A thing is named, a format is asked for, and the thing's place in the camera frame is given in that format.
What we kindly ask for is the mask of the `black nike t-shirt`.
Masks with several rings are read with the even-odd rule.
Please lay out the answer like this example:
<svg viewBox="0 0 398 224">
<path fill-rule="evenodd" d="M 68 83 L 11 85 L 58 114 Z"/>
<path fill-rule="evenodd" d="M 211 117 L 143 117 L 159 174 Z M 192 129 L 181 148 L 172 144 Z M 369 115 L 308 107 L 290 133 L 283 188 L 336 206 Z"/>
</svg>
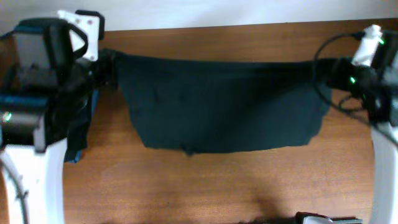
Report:
<svg viewBox="0 0 398 224">
<path fill-rule="evenodd" d="M 115 53 L 118 85 L 146 147 L 187 154 L 304 146 L 329 107 L 310 62 L 205 62 Z"/>
</svg>

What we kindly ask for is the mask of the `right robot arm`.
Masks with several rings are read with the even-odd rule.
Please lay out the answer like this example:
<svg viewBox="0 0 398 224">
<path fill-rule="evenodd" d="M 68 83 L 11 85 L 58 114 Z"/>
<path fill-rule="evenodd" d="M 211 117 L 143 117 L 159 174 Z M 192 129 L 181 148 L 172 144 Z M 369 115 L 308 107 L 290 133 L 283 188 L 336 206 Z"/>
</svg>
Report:
<svg viewBox="0 0 398 224">
<path fill-rule="evenodd" d="M 370 223 L 397 223 L 397 31 L 371 25 L 351 33 L 360 41 L 350 63 L 337 66 L 327 85 L 360 100 L 368 117 L 354 108 L 335 108 L 371 129 L 374 192 Z"/>
</svg>

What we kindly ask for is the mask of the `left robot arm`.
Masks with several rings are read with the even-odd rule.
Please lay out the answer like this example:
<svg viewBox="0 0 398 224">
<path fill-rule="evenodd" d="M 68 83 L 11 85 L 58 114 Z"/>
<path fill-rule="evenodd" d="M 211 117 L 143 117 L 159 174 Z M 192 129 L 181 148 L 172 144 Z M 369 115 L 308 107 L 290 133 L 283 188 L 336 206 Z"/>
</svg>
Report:
<svg viewBox="0 0 398 224">
<path fill-rule="evenodd" d="M 1 83 L 1 173 L 11 223 L 63 223 L 63 165 L 86 147 L 98 90 L 116 88 L 104 17 L 60 11 L 10 31 L 17 61 Z"/>
</svg>

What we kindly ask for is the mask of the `aluminium frame rail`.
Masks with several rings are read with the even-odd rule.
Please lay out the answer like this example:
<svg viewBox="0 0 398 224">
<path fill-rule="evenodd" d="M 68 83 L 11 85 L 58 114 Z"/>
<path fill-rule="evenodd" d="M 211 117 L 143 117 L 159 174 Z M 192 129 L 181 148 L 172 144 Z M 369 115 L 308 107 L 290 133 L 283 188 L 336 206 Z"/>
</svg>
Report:
<svg viewBox="0 0 398 224">
<path fill-rule="evenodd" d="M 355 217 L 328 217 L 317 213 L 297 212 L 295 224 L 363 224 L 363 219 Z"/>
</svg>

